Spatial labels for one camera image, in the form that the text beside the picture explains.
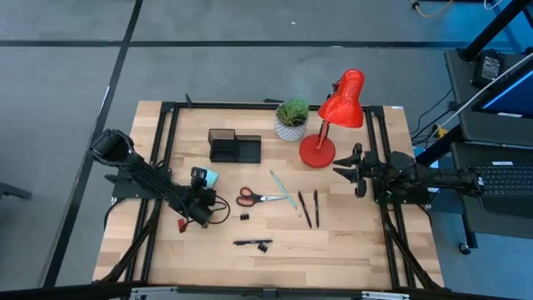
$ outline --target small black clip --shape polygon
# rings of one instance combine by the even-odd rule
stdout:
[[[263,251],[264,253],[266,253],[267,250],[268,250],[268,247],[267,247],[267,245],[265,245],[264,242],[262,242],[262,243],[259,244],[259,246],[257,246],[257,249],[259,249],[259,250]]]

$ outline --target desk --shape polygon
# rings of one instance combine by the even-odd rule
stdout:
[[[497,158],[513,162],[532,163],[531,150],[452,143],[451,153],[457,169],[467,169],[468,164],[485,163]],[[472,233],[489,233],[517,238],[533,238],[533,219],[502,216],[486,212],[477,198],[462,197],[466,230]]]
[[[148,158],[162,103],[141,101],[130,136],[136,151]],[[274,133],[273,110],[180,108],[172,146],[172,179],[187,185],[192,167],[207,167],[219,173],[217,193],[231,205],[228,220],[201,229],[195,223],[179,233],[177,212],[163,203],[152,258],[149,283],[166,285],[279,287],[279,288],[375,288],[390,289],[386,247],[379,207],[371,188],[364,198],[355,198],[354,185],[333,172],[332,165],[312,169],[301,162],[298,142],[283,142]],[[393,151],[413,155],[406,117],[402,109],[385,107],[386,125]],[[321,119],[310,112],[306,135],[318,133]],[[209,128],[234,128],[237,134],[262,136],[262,163],[211,163],[208,158]],[[163,140],[167,135],[163,131]],[[348,129],[331,126],[328,137],[336,146],[336,158],[347,157],[355,142],[369,148],[366,125]],[[383,160],[381,138],[377,139]],[[320,228],[309,229],[304,216],[288,201],[257,204],[247,208],[250,220],[240,221],[243,208],[235,204],[239,189],[281,194],[269,174],[273,170],[297,201],[301,191],[308,208],[312,193],[319,194]],[[431,278],[443,284],[431,226],[415,205],[402,205],[410,248]],[[129,247],[134,232],[138,199],[128,199],[111,212],[94,278],[107,275]],[[217,218],[224,212],[217,212]],[[314,213],[311,213],[313,224]],[[254,246],[234,246],[246,238],[272,238],[266,253]],[[134,279],[139,278],[143,250],[137,256]],[[396,251],[400,280],[406,284],[401,255]]]
[[[511,67],[524,57],[525,55],[507,55],[506,66]],[[476,63],[461,60],[456,50],[446,51],[445,60],[450,74],[455,105],[467,103],[480,91],[478,87],[471,84]],[[520,130],[521,128],[533,128],[533,120],[473,112],[471,108],[475,103],[476,101],[459,113],[460,123],[458,125],[416,157],[418,163],[430,166],[450,151],[450,144],[453,142],[472,141],[533,147],[533,140]]]

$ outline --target red desk lamp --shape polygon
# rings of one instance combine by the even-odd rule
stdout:
[[[312,134],[301,141],[300,158],[313,168],[327,167],[335,157],[335,145],[327,138],[330,123],[346,128],[363,126],[363,109],[359,104],[359,94],[363,88],[365,76],[356,69],[349,69],[335,83],[333,94],[318,110],[324,119],[319,134]]]

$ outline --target floor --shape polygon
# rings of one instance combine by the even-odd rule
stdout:
[[[407,0],[137,0],[130,22],[135,5],[0,0],[0,182],[33,191],[31,202],[0,201],[1,290],[41,284],[95,121],[107,113],[104,106],[99,114],[104,100],[105,127],[128,132],[138,100],[182,101],[188,93],[193,101],[322,103],[345,69],[360,68],[362,104],[403,106],[415,130],[450,89],[443,49],[464,47],[495,16],[460,2],[423,18]],[[441,5],[421,2],[427,12]],[[520,15],[491,46],[520,51],[533,44],[531,30]],[[327,47],[336,45],[345,47]],[[422,123],[445,110],[446,102]],[[59,285],[92,278],[112,190],[103,175],[111,172],[92,167]],[[533,298],[533,241],[480,234],[480,248],[463,256],[460,217],[431,216],[447,287]]]

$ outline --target wooden tabletop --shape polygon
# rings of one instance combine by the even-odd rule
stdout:
[[[161,102],[140,101],[131,137],[135,149],[147,160],[152,150]],[[413,155],[406,117],[401,107],[385,107],[392,151]],[[170,123],[168,115],[166,125]],[[379,124],[374,120],[380,158],[384,161]],[[318,133],[321,119],[310,112],[306,135]],[[210,128],[233,128],[238,134],[262,136],[261,164],[220,163],[209,160],[207,132]],[[306,166],[299,158],[299,142],[283,142],[274,133],[273,110],[194,109],[179,112],[172,147],[172,179],[189,184],[192,167],[219,173],[217,194],[231,205],[229,219],[202,229],[192,223],[179,233],[181,216],[163,203],[152,258],[149,282],[168,285],[207,285],[284,288],[391,288],[379,207],[369,187],[364,198],[354,196],[354,185],[331,169]],[[162,141],[166,141],[167,128]],[[331,126],[328,137],[335,143],[336,159],[351,154],[355,142],[369,149],[366,125],[362,128]],[[160,155],[164,153],[162,142]],[[281,195],[272,170],[298,204],[287,200],[244,208],[235,198],[247,186],[264,195]],[[312,193],[318,191],[320,228],[316,228]],[[301,213],[301,191],[310,209],[313,229]],[[132,241],[139,199],[128,199],[111,212],[94,272],[99,279],[111,271]],[[431,278],[442,285],[441,268],[427,215],[415,205],[403,205],[410,248]],[[242,211],[250,219],[241,221]],[[225,212],[216,212],[213,221]],[[257,245],[235,246],[238,239],[271,238],[268,251]],[[141,273],[140,251],[134,278]],[[396,250],[400,280],[406,284],[401,254]]]

